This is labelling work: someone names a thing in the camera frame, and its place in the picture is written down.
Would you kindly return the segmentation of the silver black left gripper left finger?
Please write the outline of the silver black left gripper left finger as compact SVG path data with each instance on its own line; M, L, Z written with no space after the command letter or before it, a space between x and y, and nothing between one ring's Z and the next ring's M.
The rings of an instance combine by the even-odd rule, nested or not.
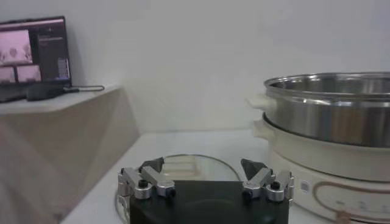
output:
M168 200L176 196L176 185L161 174L164 157L145 161L139 168L123 167L118 174L118 195L147 200L155 189L158 196Z

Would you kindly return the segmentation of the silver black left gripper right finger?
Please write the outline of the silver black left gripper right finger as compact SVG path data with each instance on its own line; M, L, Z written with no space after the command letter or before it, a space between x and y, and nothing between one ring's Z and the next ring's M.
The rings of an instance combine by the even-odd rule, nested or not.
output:
M244 201L252 201L265 194L270 201L292 201L294 196L294 177L288 170L275 174L264 163L242 159L241 166L247 181L243 182Z

